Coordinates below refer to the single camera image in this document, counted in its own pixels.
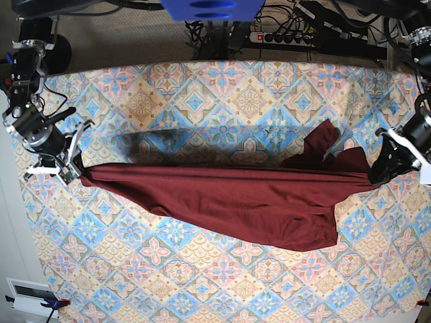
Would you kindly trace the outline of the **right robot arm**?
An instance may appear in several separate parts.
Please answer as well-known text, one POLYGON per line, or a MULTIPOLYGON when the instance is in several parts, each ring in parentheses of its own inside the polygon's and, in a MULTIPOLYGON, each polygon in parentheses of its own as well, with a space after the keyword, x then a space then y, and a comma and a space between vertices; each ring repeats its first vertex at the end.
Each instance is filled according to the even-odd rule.
POLYGON ((58 16, 83 9, 91 1, 12 1, 11 8, 21 19, 20 33, 9 57, 11 85, 7 93, 9 107, 3 113, 6 131, 28 152, 38 156, 36 165, 26 171, 29 178, 48 174, 69 182, 81 176, 84 169, 77 145, 82 133, 90 127, 86 121, 72 133, 63 134, 56 123, 75 113, 70 107, 56 115, 44 113, 41 93, 48 76, 45 57, 57 42, 58 16))

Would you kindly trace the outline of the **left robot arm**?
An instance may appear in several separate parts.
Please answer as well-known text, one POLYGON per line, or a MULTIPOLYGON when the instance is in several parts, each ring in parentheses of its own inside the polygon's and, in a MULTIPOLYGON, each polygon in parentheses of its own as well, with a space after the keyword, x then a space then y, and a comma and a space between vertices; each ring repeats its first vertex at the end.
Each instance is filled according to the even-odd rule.
POLYGON ((401 60, 422 76, 423 92, 414 103, 414 115, 403 126, 376 131, 383 138, 368 180, 386 184, 411 171, 420 184, 430 185, 430 8, 429 1, 344 1, 356 9, 383 17, 383 34, 401 60))

